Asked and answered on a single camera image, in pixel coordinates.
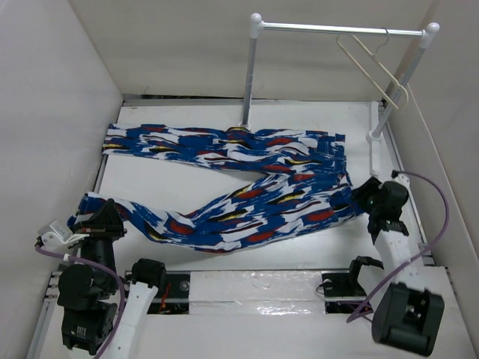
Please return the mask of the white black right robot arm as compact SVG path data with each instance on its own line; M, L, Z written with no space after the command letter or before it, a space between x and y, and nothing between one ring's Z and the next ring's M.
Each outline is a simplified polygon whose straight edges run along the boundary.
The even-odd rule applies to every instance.
M375 343L427 358L436 344L445 302L425 286L413 265L432 246L413 252L409 230L401 218L410 199L411 176L410 172L393 171L389 181L371 177L353 190L353 202L368 215L367 231L379 259L358 257L351 264L347 288L366 297L347 321L356 320L370 306Z

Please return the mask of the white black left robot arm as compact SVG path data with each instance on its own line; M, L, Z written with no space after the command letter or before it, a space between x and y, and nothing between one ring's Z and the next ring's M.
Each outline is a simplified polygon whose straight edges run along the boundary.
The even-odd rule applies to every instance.
M70 358L133 358L147 311L166 290L165 264L141 258L118 275L113 244L126 230L113 200L75 229L87 237L58 282L62 343Z

